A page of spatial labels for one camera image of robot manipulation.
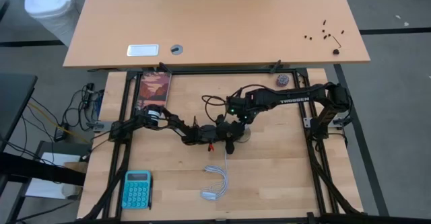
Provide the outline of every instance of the wooden table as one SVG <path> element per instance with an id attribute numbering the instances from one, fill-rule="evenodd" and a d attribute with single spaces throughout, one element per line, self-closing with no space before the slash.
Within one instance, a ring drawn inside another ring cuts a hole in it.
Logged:
<path id="1" fill-rule="evenodd" d="M 308 74 L 311 85 L 327 82 L 323 69 L 309 69 Z M 109 74 L 100 120 L 118 120 L 125 77 L 126 73 Z M 225 97 L 250 83 L 276 88 L 276 77 L 277 74 L 175 75 L 167 109 L 187 124 L 192 123 L 194 116 L 200 125 L 211 124 L 201 101 L 203 94 Z M 291 80 L 287 88 L 292 87 Z M 320 112 L 321 105 L 316 106 Z M 214 117 L 223 111 L 220 107 L 209 108 Z M 309 211 L 319 215 L 298 104 L 282 105 L 260 113 L 251 125 L 251 132 L 251 139 L 246 143 L 235 143 L 234 154 L 228 156 L 229 189 L 226 195 L 217 202 L 210 202 L 202 199 L 199 191 L 220 181 L 221 176 L 205 173 L 203 168 L 208 164 L 224 166 L 223 143 L 216 143 L 215 151 L 209 153 L 207 145 L 186 146 L 168 129 L 135 131 L 129 170 L 152 171 L 153 208 L 150 211 L 123 210 L 122 220 L 304 217 Z M 105 139 L 105 136 L 97 138 L 94 145 Z M 325 140 L 325 146 L 335 185 L 354 207 L 361 209 L 343 137 L 331 135 Z M 112 151 L 113 143 L 105 143 L 92 153 L 78 217 L 87 214 L 103 193 Z M 118 190 L 113 194 L 111 210 L 116 206 L 117 194 Z M 325 202 L 329 208 L 327 196 Z"/>
<path id="2" fill-rule="evenodd" d="M 339 48 L 334 38 L 342 45 L 339 55 L 333 54 Z M 158 44 L 158 56 L 128 57 L 131 44 Z M 175 44 L 183 46 L 182 54 L 171 53 Z M 86 0 L 64 66 L 278 60 L 364 63 L 370 58 L 346 0 Z"/>

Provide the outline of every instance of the book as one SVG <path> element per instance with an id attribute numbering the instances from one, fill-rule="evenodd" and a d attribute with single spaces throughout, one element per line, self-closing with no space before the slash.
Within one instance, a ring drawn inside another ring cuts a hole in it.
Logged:
<path id="1" fill-rule="evenodd" d="M 136 99 L 136 108 L 142 110 L 150 104 L 166 106 L 170 78 L 171 74 L 167 72 L 144 72 Z"/>

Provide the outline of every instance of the gray floor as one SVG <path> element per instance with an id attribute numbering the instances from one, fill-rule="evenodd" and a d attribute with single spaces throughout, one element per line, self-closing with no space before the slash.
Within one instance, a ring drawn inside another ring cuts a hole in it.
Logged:
<path id="1" fill-rule="evenodd" d="M 431 0 L 348 0 L 360 29 L 431 26 Z M 84 0 L 78 0 L 79 10 Z M 12 0 L 0 22 L 0 42 L 52 40 L 23 8 L 23 0 Z M 370 53 L 367 65 L 344 65 L 356 109 L 360 116 L 372 160 L 392 216 L 431 218 L 431 34 L 363 36 Z M 0 71 L 32 73 L 39 77 L 34 97 L 60 116 L 71 94 L 87 82 L 104 87 L 106 72 L 87 73 L 83 69 L 62 68 L 64 46 L 0 48 Z M 325 65 L 328 77 L 336 81 L 332 65 Z M 34 122 L 27 110 L 24 115 Z M 46 123 L 48 130 L 53 127 Z M 368 179 L 352 129 L 347 130 L 348 147 L 362 204 L 366 212 L 377 214 Z M 28 126 L 28 149 L 34 151 L 47 137 Z M 22 145 L 24 128 L 18 124 L 11 142 Z M 18 184 L 10 184 L 0 198 L 3 223 Z M 29 198 L 20 216 L 31 215 L 63 204 L 61 200 Z M 35 218 L 29 223 L 61 223 L 75 218 L 78 203 Z"/>

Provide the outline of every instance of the white cable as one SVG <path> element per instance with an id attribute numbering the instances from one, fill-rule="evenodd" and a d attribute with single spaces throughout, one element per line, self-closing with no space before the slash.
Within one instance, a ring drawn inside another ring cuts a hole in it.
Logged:
<path id="1" fill-rule="evenodd" d="M 205 166 L 205 171 L 211 173 L 218 173 L 223 176 L 223 181 L 212 184 L 208 188 L 201 190 L 201 197 L 205 200 L 216 201 L 223 197 L 224 193 L 228 190 L 228 162 L 226 160 L 226 150 L 224 151 L 224 165 L 226 166 L 226 171 L 221 167 L 216 165 Z"/>

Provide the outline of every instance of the small round object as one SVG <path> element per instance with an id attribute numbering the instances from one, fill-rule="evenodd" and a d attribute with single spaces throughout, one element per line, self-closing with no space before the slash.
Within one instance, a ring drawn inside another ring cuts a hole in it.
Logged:
<path id="1" fill-rule="evenodd" d="M 285 87 L 289 84 L 289 77 L 285 74 L 278 75 L 277 77 L 277 86 L 278 87 Z"/>
<path id="2" fill-rule="evenodd" d="M 173 55 L 180 55 L 181 53 L 183 53 L 183 46 L 178 45 L 178 44 L 176 44 L 176 45 L 174 45 L 174 46 L 171 46 L 171 48 L 170 48 L 170 52 L 171 52 Z"/>

